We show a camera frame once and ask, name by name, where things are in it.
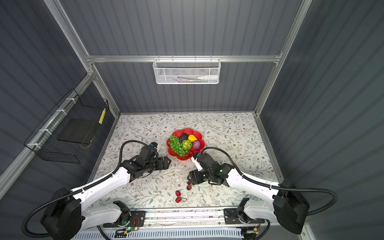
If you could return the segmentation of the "green grape bunch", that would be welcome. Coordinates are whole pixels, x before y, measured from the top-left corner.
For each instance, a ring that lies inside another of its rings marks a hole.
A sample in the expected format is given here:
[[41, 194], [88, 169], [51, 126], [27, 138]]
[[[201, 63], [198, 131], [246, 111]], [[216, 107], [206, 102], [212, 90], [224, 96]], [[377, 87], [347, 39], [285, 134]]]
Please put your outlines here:
[[190, 152], [182, 148], [182, 143], [176, 136], [170, 136], [170, 148], [179, 157], [186, 157]]

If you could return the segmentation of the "purple fig fake fruit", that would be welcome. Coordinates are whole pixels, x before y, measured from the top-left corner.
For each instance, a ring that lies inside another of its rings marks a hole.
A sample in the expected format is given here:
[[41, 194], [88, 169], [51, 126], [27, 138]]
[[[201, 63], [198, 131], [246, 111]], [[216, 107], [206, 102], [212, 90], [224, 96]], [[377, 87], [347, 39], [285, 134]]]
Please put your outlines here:
[[202, 144], [201, 144], [201, 142], [200, 142], [199, 140], [195, 140], [195, 141], [193, 141], [192, 144], [193, 144], [192, 147], [193, 147], [194, 150], [199, 150], [199, 149], [201, 149]]

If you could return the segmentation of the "green custard apple fake fruit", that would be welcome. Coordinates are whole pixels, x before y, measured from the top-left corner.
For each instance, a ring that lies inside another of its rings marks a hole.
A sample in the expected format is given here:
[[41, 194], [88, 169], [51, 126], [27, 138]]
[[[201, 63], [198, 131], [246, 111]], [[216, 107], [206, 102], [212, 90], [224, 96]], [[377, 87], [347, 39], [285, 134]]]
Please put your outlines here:
[[189, 151], [192, 148], [193, 144], [189, 140], [185, 140], [181, 143], [181, 147], [184, 151]]

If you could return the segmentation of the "yellow lemon fake fruit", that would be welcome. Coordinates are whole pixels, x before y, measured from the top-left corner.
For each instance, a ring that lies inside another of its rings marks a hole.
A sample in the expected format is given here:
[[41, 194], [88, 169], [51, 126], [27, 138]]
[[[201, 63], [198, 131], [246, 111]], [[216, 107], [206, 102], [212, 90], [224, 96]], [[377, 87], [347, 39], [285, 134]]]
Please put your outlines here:
[[197, 141], [198, 139], [194, 135], [189, 135], [188, 140], [193, 143], [193, 142]]

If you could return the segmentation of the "dark avocado fake fruit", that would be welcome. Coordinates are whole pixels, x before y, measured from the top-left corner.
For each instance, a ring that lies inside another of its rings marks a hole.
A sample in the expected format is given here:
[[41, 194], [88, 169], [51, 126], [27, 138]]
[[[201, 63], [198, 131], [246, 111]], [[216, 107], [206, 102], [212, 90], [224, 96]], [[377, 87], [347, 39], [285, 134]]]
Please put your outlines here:
[[179, 137], [179, 141], [180, 141], [181, 143], [182, 143], [183, 141], [185, 141], [185, 140], [188, 140], [188, 139], [189, 139], [189, 135], [186, 134], [186, 133], [181, 134], [180, 137]]

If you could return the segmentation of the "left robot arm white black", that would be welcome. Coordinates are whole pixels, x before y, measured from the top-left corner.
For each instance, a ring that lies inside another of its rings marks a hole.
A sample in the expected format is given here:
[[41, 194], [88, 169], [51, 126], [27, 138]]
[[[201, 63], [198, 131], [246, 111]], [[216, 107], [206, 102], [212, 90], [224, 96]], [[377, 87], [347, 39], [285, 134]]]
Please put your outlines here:
[[143, 223], [135, 217], [122, 201], [91, 209], [91, 205], [113, 190], [149, 176], [156, 171], [167, 170], [171, 165], [168, 157], [160, 157], [157, 143], [144, 144], [138, 155], [123, 160], [119, 154], [117, 167], [109, 174], [70, 191], [61, 189], [46, 207], [41, 224], [54, 240], [70, 240], [78, 232], [106, 225], [112, 228], [132, 230]]

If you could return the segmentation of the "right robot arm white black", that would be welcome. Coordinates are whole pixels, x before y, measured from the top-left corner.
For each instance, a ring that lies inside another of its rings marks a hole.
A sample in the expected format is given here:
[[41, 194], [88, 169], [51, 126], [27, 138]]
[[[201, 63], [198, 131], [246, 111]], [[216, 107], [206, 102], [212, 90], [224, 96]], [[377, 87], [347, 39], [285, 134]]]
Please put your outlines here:
[[209, 154], [194, 154], [191, 157], [197, 169], [187, 179], [192, 185], [207, 182], [210, 185], [227, 186], [245, 191], [262, 200], [261, 204], [244, 198], [237, 208], [237, 218], [242, 223], [255, 219], [277, 221], [293, 234], [301, 234], [310, 204], [300, 192], [277, 190], [280, 184], [239, 173], [230, 164], [219, 164]]

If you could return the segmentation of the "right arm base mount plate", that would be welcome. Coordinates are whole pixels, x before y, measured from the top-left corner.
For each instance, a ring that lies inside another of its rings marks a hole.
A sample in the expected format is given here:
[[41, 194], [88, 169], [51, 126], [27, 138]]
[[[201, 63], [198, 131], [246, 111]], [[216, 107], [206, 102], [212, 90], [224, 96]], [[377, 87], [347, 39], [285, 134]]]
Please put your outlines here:
[[248, 222], [242, 222], [237, 213], [236, 208], [226, 208], [223, 210], [224, 212], [224, 219], [226, 225], [239, 225], [239, 224], [253, 224], [253, 225], [259, 225], [264, 224], [266, 221], [264, 219], [254, 219], [249, 220]]

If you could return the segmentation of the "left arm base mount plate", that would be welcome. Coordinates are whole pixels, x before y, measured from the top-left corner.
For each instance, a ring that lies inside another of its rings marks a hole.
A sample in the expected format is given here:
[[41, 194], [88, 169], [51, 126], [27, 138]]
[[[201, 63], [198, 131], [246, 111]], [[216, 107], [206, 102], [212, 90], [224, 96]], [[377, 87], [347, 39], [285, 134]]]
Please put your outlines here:
[[104, 228], [126, 228], [133, 230], [134, 228], [140, 228], [144, 226], [146, 218], [145, 211], [123, 211], [118, 219], [113, 223], [103, 224]]

